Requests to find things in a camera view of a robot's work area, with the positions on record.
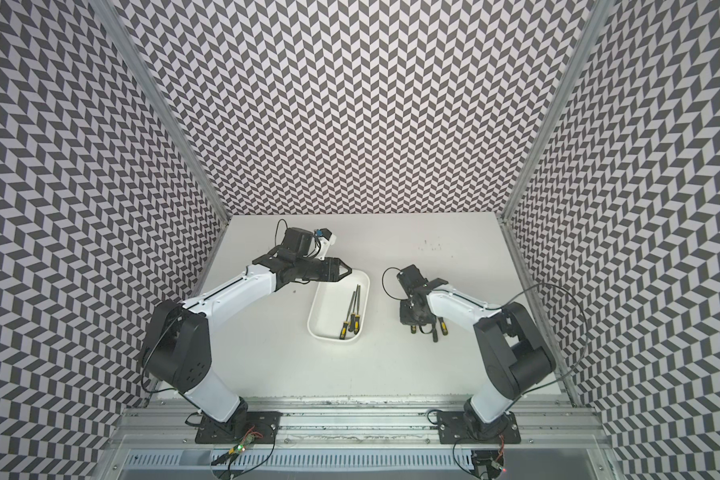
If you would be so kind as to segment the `white plastic storage box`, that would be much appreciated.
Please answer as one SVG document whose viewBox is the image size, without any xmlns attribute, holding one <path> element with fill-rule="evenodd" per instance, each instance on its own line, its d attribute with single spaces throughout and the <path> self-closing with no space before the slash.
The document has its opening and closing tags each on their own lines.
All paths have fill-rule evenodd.
<svg viewBox="0 0 720 480">
<path fill-rule="evenodd" d="M 339 335 L 350 298 L 358 284 L 361 285 L 359 332 L 353 335 L 348 331 L 346 339 L 340 340 Z M 316 290 L 307 320 L 308 333 L 326 342 L 356 342 L 363 332 L 370 285 L 370 277 L 360 270 L 354 270 L 351 275 L 337 283 L 321 283 Z"/>
</svg>

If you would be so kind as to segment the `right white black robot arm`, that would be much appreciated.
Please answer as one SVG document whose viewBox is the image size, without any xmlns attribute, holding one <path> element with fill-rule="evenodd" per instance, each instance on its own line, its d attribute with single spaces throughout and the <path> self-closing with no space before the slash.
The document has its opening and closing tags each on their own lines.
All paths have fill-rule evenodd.
<svg viewBox="0 0 720 480">
<path fill-rule="evenodd" d="M 551 375 L 556 360 L 536 322 L 518 302 L 495 306 L 466 295 L 442 279 L 397 275 L 406 298 L 404 324 L 450 321 L 474 334 L 487 381 L 466 402 L 464 420 L 473 434 L 497 428 L 515 401 Z"/>
</svg>

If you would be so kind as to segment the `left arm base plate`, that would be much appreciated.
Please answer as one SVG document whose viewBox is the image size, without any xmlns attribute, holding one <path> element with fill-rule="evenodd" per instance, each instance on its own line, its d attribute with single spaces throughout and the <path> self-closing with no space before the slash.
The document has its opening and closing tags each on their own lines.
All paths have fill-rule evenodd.
<svg viewBox="0 0 720 480">
<path fill-rule="evenodd" d="M 242 441 L 243 435 L 250 431 L 254 435 L 254 444 L 273 444 L 281 418 L 279 411 L 252 411 L 219 422 L 203 413 L 194 441 L 196 444 L 232 445 Z"/>
</svg>

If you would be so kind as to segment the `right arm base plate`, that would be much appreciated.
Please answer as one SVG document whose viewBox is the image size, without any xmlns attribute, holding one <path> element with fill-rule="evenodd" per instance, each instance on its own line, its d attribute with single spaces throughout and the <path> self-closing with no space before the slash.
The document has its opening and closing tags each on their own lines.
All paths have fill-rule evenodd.
<svg viewBox="0 0 720 480">
<path fill-rule="evenodd" d="M 521 443 L 521 435 L 512 412 L 500 415 L 492 422 L 462 411 L 432 410 L 427 419 L 434 425 L 441 444 L 505 444 Z"/>
</svg>

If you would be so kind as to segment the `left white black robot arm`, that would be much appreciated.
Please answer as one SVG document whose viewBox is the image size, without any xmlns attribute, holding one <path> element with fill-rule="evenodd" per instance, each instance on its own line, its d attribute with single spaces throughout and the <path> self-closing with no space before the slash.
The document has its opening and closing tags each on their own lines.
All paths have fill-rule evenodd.
<svg viewBox="0 0 720 480">
<path fill-rule="evenodd" d="M 249 305 L 290 283 L 334 283 L 351 273 L 336 257 L 311 258 L 274 248 L 204 294 L 158 304 L 142 343 L 142 371 L 168 383 L 207 417 L 225 423 L 244 401 L 214 371 L 213 334 Z"/>
</svg>

